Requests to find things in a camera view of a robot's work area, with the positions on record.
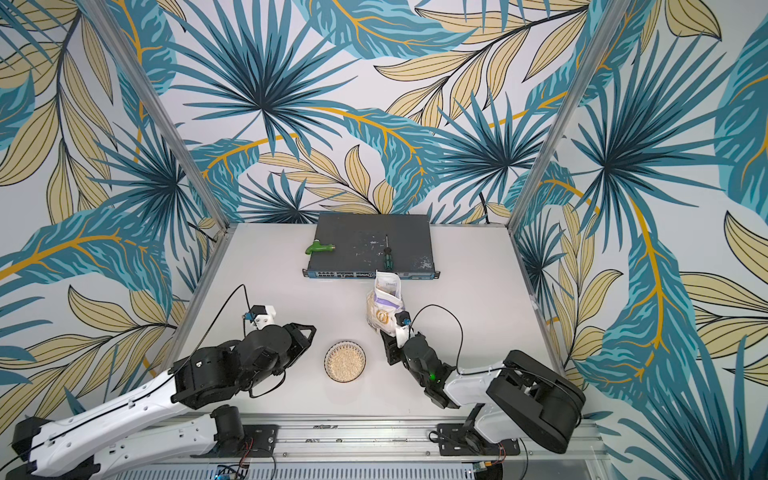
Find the clear oats bag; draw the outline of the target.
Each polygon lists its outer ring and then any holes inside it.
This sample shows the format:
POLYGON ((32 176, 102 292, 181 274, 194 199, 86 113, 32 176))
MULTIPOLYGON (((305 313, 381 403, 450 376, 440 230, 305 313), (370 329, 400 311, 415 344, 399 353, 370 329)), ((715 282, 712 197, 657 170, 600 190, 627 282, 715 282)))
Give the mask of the clear oats bag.
POLYGON ((396 314, 404 310, 400 277, 392 272, 377 271, 373 290, 366 299, 366 320, 375 330, 395 337, 396 314))

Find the white patterned breakfast bowl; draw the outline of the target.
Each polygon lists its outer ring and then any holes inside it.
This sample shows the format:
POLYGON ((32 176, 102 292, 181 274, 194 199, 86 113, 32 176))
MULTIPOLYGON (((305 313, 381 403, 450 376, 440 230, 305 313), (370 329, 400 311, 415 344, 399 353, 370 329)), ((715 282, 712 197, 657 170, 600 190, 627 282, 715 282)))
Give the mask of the white patterned breakfast bowl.
POLYGON ((364 372, 366 363, 363 348, 349 340, 332 345, 323 361, 326 375, 337 383, 350 383, 357 380, 364 372))

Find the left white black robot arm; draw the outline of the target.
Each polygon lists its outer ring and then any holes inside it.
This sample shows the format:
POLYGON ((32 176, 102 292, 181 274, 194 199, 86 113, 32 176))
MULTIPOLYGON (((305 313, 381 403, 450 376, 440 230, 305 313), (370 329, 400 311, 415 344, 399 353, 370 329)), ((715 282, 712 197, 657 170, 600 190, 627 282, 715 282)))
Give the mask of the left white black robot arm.
POLYGON ((269 324, 242 340, 202 347, 156 379, 67 419, 30 417, 14 431, 20 465, 9 479, 103 479, 178 456, 236 455, 246 438, 228 400, 284 373, 315 327, 269 324))

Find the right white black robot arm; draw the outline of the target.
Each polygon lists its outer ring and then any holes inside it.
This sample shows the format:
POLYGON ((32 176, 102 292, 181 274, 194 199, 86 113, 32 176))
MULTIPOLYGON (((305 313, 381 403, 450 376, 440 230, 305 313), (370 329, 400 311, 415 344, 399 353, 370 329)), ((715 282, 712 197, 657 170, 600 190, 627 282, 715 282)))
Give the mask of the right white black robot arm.
POLYGON ((441 409, 471 409, 459 423, 430 433, 443 456, 486 456, 519 450, 527 438, 564 454, 580 425, 586 398, 574 383, 520 350, 477 371, 460 372, 441 361, 420 333, 405 327, 379 333, 387 362, 402 365, 441 409))

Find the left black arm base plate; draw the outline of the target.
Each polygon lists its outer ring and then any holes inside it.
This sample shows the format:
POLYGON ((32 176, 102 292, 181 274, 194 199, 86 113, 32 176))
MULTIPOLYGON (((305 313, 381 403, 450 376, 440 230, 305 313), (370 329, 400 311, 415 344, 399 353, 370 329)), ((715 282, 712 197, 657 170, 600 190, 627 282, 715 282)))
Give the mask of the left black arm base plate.
POLYGON ((278 432, 276 424, 224 427, 214 435, 213 448, 193 458, 267 458, 274 453, 278 432))

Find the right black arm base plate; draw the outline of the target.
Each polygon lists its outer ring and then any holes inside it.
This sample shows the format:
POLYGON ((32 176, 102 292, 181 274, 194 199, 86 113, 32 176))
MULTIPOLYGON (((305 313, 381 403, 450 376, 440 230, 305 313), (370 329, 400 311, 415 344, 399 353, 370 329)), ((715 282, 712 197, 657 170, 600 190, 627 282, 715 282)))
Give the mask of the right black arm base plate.
POLYGON ((517 440, 506 439, 491 443, 472 428, 460 423, 441 423, 428 433, 428 439, 438 447, 441 457, 506 458, 521 453, 517 440))

